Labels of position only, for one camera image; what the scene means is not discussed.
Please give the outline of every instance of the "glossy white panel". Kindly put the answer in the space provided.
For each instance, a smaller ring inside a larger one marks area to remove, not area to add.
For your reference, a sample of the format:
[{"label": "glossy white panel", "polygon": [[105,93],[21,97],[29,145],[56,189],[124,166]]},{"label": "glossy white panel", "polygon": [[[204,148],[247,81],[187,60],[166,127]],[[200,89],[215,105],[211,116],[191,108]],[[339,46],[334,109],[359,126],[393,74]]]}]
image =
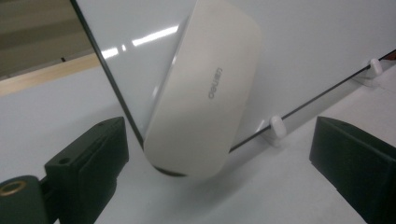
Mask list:
[{"label": "glossy white panel", "polygon": [[[77,2],[101,51],[113,49],[106,62],[144,136],[195,1]],[[260,25],[264,37],[235,143],[396,49],[394,0],[230,2]],[[133,44],[145,37],[149,41]]]}]

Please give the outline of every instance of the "white surface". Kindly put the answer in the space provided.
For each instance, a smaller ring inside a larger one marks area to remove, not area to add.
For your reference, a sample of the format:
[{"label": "white surface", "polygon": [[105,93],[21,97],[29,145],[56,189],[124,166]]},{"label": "white surface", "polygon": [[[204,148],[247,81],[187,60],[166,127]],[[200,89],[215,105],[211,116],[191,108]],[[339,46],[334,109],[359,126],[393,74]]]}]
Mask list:
[{"label": "white surface", "polygon": [[209,177],[226,162],[256,74],[260,27],[222,0],[197,2],[151,117],[155,167]]},{"label": "white surface", "polygon": [[[322,113],[396,145],[396,76],[361,87]],[[122,115],[102,69],[95,68],[0,98],[0,179],[44,176],[43,165],[93,124]],[[96,223],[362,224],[363,219],[311,165],[315,121],[281,148],[255,138],[207,180],[162,175],[145,159],[127,125],[131,160]]]},{"label": "white surface", "polygon": [[[396,49],[394,0],[230,2],[251,16],[264,36],[258,74],[234,143]],[[194,3],[78,0],[101,50],[117,50],[106,62],[143,136]],[[176,33],[169,32],[175,27]],[[132,43],[152,35],[161,38]]]}]

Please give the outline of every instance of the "white bracket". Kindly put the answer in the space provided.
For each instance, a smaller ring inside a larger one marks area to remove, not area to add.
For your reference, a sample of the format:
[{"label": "white bracket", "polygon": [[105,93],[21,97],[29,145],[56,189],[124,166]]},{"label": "white bracket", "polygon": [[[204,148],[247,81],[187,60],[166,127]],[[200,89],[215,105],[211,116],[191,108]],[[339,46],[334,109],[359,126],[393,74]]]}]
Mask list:
[{"label": "white bracket", "polygon": [[285,123],[280,116],[273,116],[270,119],[271,129],[262,133],[262,137],[273,147],[280,146],[280,140],[286,136]]},{"label": "white bracket", "polygon": [[370,60],[370,68],[366,72],[362,72],[357,76],[353,77],[355,81],[368,87],[375,87],[377,84],[374,78],[380,76],[383,73],[381,63],[378,59]]}]

